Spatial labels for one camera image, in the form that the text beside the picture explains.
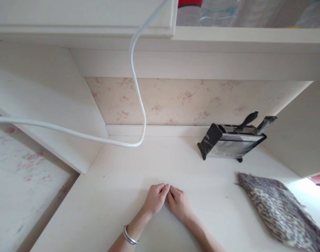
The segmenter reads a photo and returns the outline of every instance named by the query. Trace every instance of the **white desk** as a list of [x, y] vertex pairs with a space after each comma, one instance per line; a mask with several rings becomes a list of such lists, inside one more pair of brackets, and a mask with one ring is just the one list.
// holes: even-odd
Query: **white desk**
[[[138, 137], [113, 137], [137, 141]], [[239, 163], [202, 160], [201, 138], [145, 137], [137, 148], [105, 145], [89, 171], [80, 175], [32, 252], [104, 252], [143, 204], [149, 186], [170, 183], [187, 192], [195, 213], [231, 251], [297, 251], [273, 240], [237, 182], [236, 172], [278, 179], [320, 224], [320, 190], [300, 179], [260, 146]], [[199, 251], [165, 205], [148, 224], [136, 251]]]

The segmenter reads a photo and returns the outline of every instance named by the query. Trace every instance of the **floral wallpaper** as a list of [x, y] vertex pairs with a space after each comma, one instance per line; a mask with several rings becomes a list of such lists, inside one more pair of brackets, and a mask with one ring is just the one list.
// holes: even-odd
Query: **floral wallpaper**
[[[106, 124], [142, 124], [132, 78], [86, 77]], [[310, 82], [138, 78], [148, 125], [252, 123], [276, 115]]]
[[0, 124], [0, 251], [29, 251], [78, 175], [17, 127]]

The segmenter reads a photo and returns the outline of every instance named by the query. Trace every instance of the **hand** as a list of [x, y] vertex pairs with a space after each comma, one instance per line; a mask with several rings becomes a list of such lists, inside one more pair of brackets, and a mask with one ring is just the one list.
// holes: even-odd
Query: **hand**
[[161, 210], [168, 192], [169, 184], [152, 185], [141, 211], [150, 217], [153, 217]]
[[188, 196], [185, 192], [170, 186], [167, 199], [171, 212], [183, 225], [187, 225], [190, 220], [196, 218], [190, 208]]

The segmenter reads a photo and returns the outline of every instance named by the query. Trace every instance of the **knife block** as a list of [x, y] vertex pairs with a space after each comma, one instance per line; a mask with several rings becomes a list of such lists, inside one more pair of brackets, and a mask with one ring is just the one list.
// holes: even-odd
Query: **knife block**
[[203, 140], [197, 144], [203, 160], [206, 157], [235, 158], [240, 163], [243, 156], [264, 141], [265, 134], [253, 135], [256, 127], [245, 126], [242, 131], [237, 131], [238, 125], [212, 124]]

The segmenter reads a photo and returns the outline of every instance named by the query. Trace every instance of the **clear plastic bottle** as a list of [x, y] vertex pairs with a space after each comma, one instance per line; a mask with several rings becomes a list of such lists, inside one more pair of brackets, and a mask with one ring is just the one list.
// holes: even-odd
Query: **clear plastic bottle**
[[176, 25], [199, 26], [202, 0], [179, 0]]
[[320, 28], [320, 0], [312, 0], [311, 4], [295, 24], [300, 28]]
[[285, 0], [246, 0], [236, 26], [266, 27], [284, 3]]
[[203, 0], [201, 26], [234, 26], [244, 0]]

